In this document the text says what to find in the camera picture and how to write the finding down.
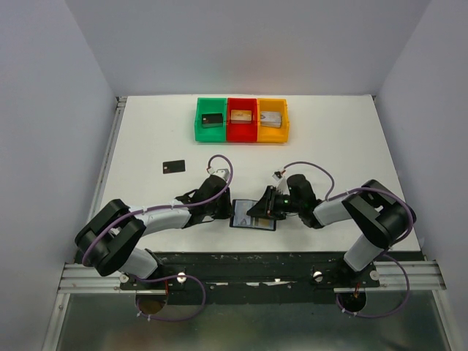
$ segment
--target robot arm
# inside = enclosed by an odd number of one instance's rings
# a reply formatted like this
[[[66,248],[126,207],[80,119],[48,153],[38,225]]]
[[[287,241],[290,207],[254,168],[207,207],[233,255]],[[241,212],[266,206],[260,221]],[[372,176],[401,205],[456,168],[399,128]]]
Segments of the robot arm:
[[[268,186],[262,198],[247,214],[265,219],[286,219],[297,213],[307,227],[322,228],[335,222],[353,219],[362,231],[360,238],[344,254],[339,273],[356,275],[376,257],[388,250],[409,226],[407,209],[387,188],[375,180],[366,182],[359,191],[330,200],[315,197],[311,184],[302,174],[287,179],[289,195]],[[412,222],[414,211],[409,208]]]
[[[218,198],[193,206],[219,194],[227,186],[229,177],[229,170],[217,170],[199,189],[177,197],[169,205],[156,206],[158,209],[152,211],[141,206],[129,207],[120,199],[110,201],[75,238],[77,247],[85,253],[83,264],[91,264],[101,276],[122,271],[148,278],[158,264],[152,253],[135,248],[140,238],[161,230],[191,227],[202,223],[206,216],[230,218],[233,209],[229,187]],[[103,233],[115,222],[118,224]]]

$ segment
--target white table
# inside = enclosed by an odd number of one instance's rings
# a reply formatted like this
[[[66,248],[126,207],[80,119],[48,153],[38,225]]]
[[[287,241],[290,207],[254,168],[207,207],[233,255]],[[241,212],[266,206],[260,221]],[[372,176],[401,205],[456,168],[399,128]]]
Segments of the white table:
[[[114,198],[127,205],[168,203],[202,184],[208,176],[206,163],[213,154],[224,154],[233,163],[232,199],[260,199],[265,187],[273,184],[273,171],[299,160],[317,163],[331,172],[336,180],[333,194],[375,178],[398,196],[403,195],[370,96],[279,97],[287,99],[290,117],[290,141],[285,145],[196,143],[198,97],[127,99],[101,207]],[[178,159],[185,159],[186,172],[162,174],[163,162]],[[215,168],[224,166],[222,160],[214,162]],[[291,167],[287,175],[294,173],[303,173],[316,195],[323,198],[330,186],[326,175],[305,165]],[[353,221],[313,230],[298,217],[290,217],[277,222],[276,232],[269,232],[234,229],[228,220],[219,220],[148,235],[137,247],[166,252],[347,251],[360,233]],[[414,232],[394,249],[419,251]]]

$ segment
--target white wall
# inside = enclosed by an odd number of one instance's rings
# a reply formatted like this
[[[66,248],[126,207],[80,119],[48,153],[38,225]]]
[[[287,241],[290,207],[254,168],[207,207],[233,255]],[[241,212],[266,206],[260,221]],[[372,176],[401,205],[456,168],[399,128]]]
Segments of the white wall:
[[[66,0],[119,95],[375,94],[429,0]]]
[[[42,346],[115,104],[64,1],[1,2],[1,350]]]
[[[376,101],[423,250],[468,331],[468,1],[430,3]]]

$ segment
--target card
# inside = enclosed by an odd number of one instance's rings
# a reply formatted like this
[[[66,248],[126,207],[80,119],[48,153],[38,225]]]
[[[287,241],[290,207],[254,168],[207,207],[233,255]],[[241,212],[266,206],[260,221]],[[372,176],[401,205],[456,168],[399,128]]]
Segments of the card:
[[[162,173],[178,173],[185,172],[185,160],[180,159],[178,161],[167,161],[162,163]]]
[[[222,113],[204,113],[202,114],[202,127],[222,127],[223,124]]]
[[[234,124],[242,123],[251,123],[252,122],[252,112],[248,110],[232,110],[230,122]]]
[[[230,227],[276,230],[275,220],[247,216],[247,211],[256,203],[257,201],[254,200],[234,200],[234,216],[231,217]]]
[[[262,111],[260,112],[260,125],[264,127],[281,127],[282,115],[280,112]]]

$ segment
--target green bin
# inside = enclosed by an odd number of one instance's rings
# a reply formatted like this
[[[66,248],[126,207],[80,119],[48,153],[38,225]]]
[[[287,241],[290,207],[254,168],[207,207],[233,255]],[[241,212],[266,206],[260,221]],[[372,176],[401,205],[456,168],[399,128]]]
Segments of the green bin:
[[[195,140],[201,143],[226,142],[226,112],[227,99],[224,97],[199,97],[197,114],[195,115]],[[223,124],[219,127],[204,127],[202,115],[206,113],[222,113]]]

